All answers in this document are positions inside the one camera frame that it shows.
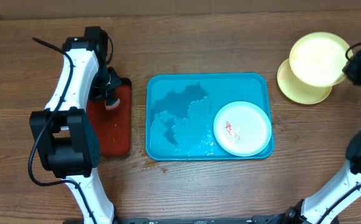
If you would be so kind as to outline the green plate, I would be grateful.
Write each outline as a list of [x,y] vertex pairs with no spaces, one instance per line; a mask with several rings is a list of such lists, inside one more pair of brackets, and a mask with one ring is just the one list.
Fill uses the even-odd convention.
[[289,59],[286,59],[278,68],[277,82],[280,90],[290,100],[313,105],[325,100],[331,93],[332,87],[311,86],[302,82],[291,70]]
[[346,79],[342,69],[347,63],[350,45],[328,32],[314,32],[301,37],[291,48],[289,64],[302,82],[317,87],[334,86]]

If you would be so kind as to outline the light blue plate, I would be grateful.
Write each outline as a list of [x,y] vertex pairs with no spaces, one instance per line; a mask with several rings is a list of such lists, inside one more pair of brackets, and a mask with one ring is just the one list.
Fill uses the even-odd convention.
[[263,109],[247,101],[234,101],[216,114],[213,133],[228,153],[250,157],[269,146],[273,132],[269,116]]

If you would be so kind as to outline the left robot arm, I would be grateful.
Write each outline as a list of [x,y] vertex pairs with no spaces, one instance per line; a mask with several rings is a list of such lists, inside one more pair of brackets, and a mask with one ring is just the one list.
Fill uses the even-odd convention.
[[65,184],[83,214],[84,223],[117,223],[115,206],[98,175],[101,152],[87,117],[88,101],[113,109],[122,80],[109,65],[113,41],[99,26],[86,27],[62,47],[38,38],[35,42],[63,55],[63,69],[54,94],[42,111],[29,118],[34,145],[27,165],[31,181],[41,187]]

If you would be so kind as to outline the black red water tray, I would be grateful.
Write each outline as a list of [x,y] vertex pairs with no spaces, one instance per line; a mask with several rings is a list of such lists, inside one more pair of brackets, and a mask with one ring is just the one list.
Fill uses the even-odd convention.
[[89,100],[87,116],[97,135],[102,157],[123,157],[131,149],[131,90],[129,78],[122,78],[122,86],[116,88],[119,106],[105,108],[105,102]]

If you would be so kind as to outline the teal plastic tray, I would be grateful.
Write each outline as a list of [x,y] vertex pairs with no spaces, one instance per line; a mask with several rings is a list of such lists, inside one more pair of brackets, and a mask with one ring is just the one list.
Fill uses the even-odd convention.
[[225,161],[266,159],[269,146],[250,157],[225,151],[216,141],[213,121],[218,111],[234,101],[259,106],[269,116],[268,87],[259,74],[206,73],[157,75],[147,84],[146,152],[157,161]]

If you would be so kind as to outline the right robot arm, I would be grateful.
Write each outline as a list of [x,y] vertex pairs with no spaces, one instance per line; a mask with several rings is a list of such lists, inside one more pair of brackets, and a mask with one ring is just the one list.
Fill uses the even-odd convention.
[[[346,53],[361,45],[350,46]],[[347,63],[342,71],[354,84],[361,86],[361,50],[345,56]],[[352,138],[345,152],[346,162],[314,195],[300,200],[284,213],[273,216],[267,223],[325,224],[339,223],[338,214],[361,197],[361,130]]]

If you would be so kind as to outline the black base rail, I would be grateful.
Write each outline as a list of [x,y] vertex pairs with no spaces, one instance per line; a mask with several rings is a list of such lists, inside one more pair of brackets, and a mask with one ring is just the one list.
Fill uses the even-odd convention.
[[162,219],[119,218],[114,223],[119,224],[265,224],[279,223],[282,215],[255,215],[251,218],[195,218],[195,219]]

